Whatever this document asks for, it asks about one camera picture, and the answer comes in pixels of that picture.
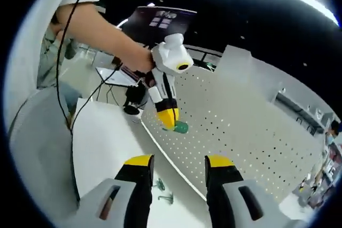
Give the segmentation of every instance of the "white desk surface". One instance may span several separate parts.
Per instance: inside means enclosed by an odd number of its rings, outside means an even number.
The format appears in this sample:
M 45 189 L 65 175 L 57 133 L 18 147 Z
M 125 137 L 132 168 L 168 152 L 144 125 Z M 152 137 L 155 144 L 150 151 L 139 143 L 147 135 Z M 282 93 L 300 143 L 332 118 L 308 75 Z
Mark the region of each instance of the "white desk surface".
M 113 69 L 99 68 L 96 67 L 98 74 L 101 76 L 102 80 L 107 79 L 112 73 Z M 138 84 L 127 74 L 121 70 L 117 70 L 107 81 L 107 85 L 120 85 L 123 87 L 137 87 Z
M 85 103 L 77 102 L 77 111 Z M 154 180 L 166 190 L 152 188 L 148 227 L 211 227 L 206 202 L 184 181 L 158 150 L 140 123 L 131 121 L 119 106 L 89 102 L 74 125 L 73 159 L 80 197 L 106 178 L 114 178 L 133 156 L 155 154 Z M 174 193 L 173 205 L 158 196 Z

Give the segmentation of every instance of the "person's hand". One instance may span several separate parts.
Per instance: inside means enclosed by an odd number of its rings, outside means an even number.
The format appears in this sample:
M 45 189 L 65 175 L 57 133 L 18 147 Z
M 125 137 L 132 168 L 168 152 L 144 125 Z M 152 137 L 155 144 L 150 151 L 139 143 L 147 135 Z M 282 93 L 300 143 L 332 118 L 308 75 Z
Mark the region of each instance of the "person's hand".
M 147 73 L 154 68 L 152 53 L 146 48 L 142 48 L 141 53 L 136 56 L 123 60 L 123 64 L 133 72 Z
M 113 200 L 111 198 L 109 198 L 106 203 L 105 206 L 103 207 L 101 213 L 100 213 L 100 218 L 102 220 L 106 220 L 109 214 L 109 211 L 111 210 L 111 206 L 113 204 Z
M 62 37 L 63 37 L 63 33 L 64 33 L 64 30 L 60 30 L 57 35 L 56 35 L 56 39 L 58 39 L 59 41 L 62 40 Z
M 57 35 L 61 30 L 63 30 L 63 26 L 62 24 L 53 24 L 53 23 L 50 23 L 49 24 L 49 28 L 52 30 L 52 32 Z

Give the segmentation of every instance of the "person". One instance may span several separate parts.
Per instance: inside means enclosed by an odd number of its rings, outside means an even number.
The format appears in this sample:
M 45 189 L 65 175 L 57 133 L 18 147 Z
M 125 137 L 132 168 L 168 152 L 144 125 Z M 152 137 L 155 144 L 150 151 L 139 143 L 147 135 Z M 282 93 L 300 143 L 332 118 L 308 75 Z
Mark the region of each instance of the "person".
M 309 200 L 309 206 L 313 209 L 320 208 L 323 206 L 326 201 L 336 192 L 336 187 L 334 185 L 330 185 L 322 195 L 317 194 L 316 201 Z
M 57 63 L 58 49 L 60 47 L 63 33 L 64 31 L 62 26 L 52 19 L 42 42 L 37 78 L 38 89 L 56 87 L 57 65 L 59 66 L 59 70 L 61 70 L 64 58 L 70 60 L 76 55 L 76 42 L 72 38 L 66 37 L 61 48 L 59 63 Z M 59 92 L 66 100 L 70 119 L 76 111 L 77 100 L 81 98 L 82 95 L 76 89 L 63 81 L 59 81 Z
M 63 28 L 77 0 L 36 0 L 12 45 L 5 74 L 4 121 L 9 132 L 25 101 L 36 93 L 40 49 L 52 17 Z M 78 42 L 117 56 L 133 71 L 147 73 L 153 68 L 152 54 L 107 22 L 93 2 L 80 0 L 67 28 Z
M 330 160 L 329 146 L 333 143 L 334 139 L 339 135 L 338 132 L 339 123 L 332 121 L 329 129 L 324 135 L 324 143 L 322 144 L 322 152 L 318 158 L 318 162 L 313 166 L 311 170 L 311 176 L 314 177 L 314 184 L 312 186 L 313 191 L 316 191 L 320 180 L 323 177 L 323 169 Z

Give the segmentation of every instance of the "small green part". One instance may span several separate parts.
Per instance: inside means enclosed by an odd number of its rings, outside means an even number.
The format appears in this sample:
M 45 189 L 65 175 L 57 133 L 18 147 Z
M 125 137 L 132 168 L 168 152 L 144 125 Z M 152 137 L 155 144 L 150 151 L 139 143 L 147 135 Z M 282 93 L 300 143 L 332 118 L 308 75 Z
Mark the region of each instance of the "small green part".
M 157 179 L 156 184 L 153 187 L 157 187 L 162 192 L 165 191 L 165 185 L 160 178 Z
M 173 193 L 171 193 L 169 196 L 158 196 L 158 200 L 160 199 L 165 199 L 170 205 L 172 205 L 174 202 Z
M 187 133 L 189 131 L 189 126 L 187 123 L 182 121 L 176 121 L 176 126 L 174 131 L 177 133 Z

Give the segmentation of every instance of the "pegboard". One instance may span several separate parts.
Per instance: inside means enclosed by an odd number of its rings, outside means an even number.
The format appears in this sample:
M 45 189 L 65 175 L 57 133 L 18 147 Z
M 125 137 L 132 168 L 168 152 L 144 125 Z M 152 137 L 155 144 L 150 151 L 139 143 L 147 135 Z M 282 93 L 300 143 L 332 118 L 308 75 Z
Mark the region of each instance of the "pegboard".
M 253 88 L 192 67 L 176 78 L 187 134 L 165 131 L 148 103 L 142 121 L 181 173 L 206 195 L 204 156 L 225 155 L 244 179 L 255 179 L 281 202 L 311 171 L 319 143 Z

